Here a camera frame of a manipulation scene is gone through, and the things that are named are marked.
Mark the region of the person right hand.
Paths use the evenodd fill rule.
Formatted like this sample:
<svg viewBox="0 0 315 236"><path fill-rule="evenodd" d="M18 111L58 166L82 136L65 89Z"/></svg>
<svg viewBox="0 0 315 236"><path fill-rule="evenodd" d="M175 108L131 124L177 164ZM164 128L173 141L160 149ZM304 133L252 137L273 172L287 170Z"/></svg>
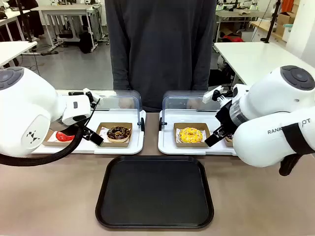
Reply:
<svg viewBox="0 0 315 236"><path fill-rule="evenodd" d="M119 99L119 107L121 109L133 109L134 102L132 98L120 98Z"/></svg>

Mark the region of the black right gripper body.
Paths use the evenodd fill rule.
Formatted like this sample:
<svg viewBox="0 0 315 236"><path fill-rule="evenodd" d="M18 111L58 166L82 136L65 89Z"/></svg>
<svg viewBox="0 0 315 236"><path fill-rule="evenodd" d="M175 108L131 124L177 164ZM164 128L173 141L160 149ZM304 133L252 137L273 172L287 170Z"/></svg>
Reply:
<svg viewBox="0 0 315 236"><path fill-rule="evenodd" d="M231 119L230 116L230 107L232 105L232 101L230 100L215 115L216 119L220 122L220 129L222 130L236 130L237 126Z"/></svg>

